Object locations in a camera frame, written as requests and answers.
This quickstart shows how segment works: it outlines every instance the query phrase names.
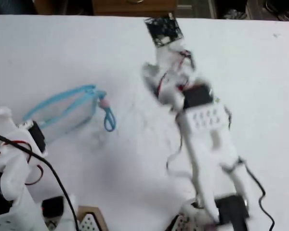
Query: white surface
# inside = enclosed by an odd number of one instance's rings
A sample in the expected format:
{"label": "white surface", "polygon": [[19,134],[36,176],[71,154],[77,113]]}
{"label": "white surface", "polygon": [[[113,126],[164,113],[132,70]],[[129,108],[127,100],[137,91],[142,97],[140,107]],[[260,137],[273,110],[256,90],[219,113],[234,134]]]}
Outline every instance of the white surface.
{"label": "white surface", "polygon": [[[179,24],[203,76],[232,110],[234,143],[267,190],[263,205],[275,230],[289,230],[289,23]],[[87,126],[52,143],[48,159],[79,204],[101,208],[111,231],[162,231],[194,195],[189,182],[166,175],[179,135],[173,115],[140,77],[143,63],[154,58],[141,18],[0,16],[0,104],[16,121],[69,88],[95,83],[108,92],[117,130],[107,133],[98,121],[95,132]],[[183,153],[178,169],[188,167]],[[37,201],[62,194],[48,170],[29,189]],[[232,189],[218,174],[216,192]],[[270,224],[260,213],[250,230]]]}

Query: wooden furniture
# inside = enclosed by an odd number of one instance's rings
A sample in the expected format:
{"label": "wooden furniture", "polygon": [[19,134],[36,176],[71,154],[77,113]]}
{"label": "wooden furniture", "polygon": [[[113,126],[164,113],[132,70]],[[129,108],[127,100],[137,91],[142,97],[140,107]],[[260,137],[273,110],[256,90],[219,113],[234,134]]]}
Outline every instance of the wooden furniture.
{"label": "wooden furniture", "polygon": [[174,13],[176,0],[92,0],[95,15],[159,17]]}

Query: black wire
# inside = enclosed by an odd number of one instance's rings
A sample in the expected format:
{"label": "black wire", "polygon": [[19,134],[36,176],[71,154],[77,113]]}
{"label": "black wire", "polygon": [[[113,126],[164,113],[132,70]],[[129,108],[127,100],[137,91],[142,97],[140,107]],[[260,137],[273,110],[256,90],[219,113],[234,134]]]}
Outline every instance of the black wire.
{"label": "black wire", "polygon": [[12,145],[13,147],[15,147],[15,148],[17,148],[17,149],[19,149],[19,150],[21,150],[21,151],[29,154],[30,156],[33,156],[34,158],[40,160],[41,162],[43,162],[45,165],[47,165],[47,166],[49,167],[49,169],[52,171],[54,177],[56,178],[56,180],[57,180],[57,182],[58,182],[61,190],[63,191],[63,194],[64,194],[64,196],[66,197],[66,200],[67,200],[67,202],[68,202],[68,205],[70,206],[70,208],[71,208],[71,210],[72,210],[72,214],[73,214],[73,217],[74,217],[74,222],[75,222],[76,231],[79,231],[76,213],[75,213],[75,210],[74,210],[74,208],[73,208],[73,206],[72,206],[71,200],[69,199],[69,196],[68,196],[68,194],[67,194],[67,192],[66,192],[66,190],[65,190],[65,188],[64,188],[64,186],[63,186],[63,184],[62,184],[62,182],[61,182],[61,180],[60,180],[60,178],[59,178],[59,176],[58,176],[58,174],[56,173],[56,171],[55,171],[54,168],[52,167],[52,165],[51,165],[47,160],[45,160],[43,157],[40,157],[39,155],[35,154],[35,153],[32,152],[31,150],[29,150],[29,149],[27,149],[27,148],[19,145],[19,144],[16,143],[16,142],[13,142],[12,140],[9,140],[8,138],[6,138],[6,137],[4,137],[4,136],[1,136],[1,135],[0,135],[0,141],[5,142],[5,143],[7,143],[7,144],[9,144],[9,145]]}
{"label": "black wire", "polygon": [[260,209],[262,210],[262,212],[263,212],[264,214],[266,214],[266,215],[270,218],[270,220],[272,221],[271,227],[270,227],[270,229],[269,229],[269,231],[272,231],[272,230],[273,230],[273,227],[275,226],[275,221],[274,221],[273,217],[272,217],[272,216],[263,208],[263,206],[262,206],[262,200],[263,200],[263,198],[265,197],[266,192],[265,192],[263,186],[261,185],[261,183],[257,180],[257,178],[255,177],[255,175],[251,172],[251,170],[247,167],[246,164],[245,164],[245,167],[246,167],[247,173],[250,175],[250,177],[255,181],[255,183],[258,185],[258,187],[259,187],[260,190],[262,191],[262,196],[259,198],[258,204],[259,204],[259,207],[260,207]]}

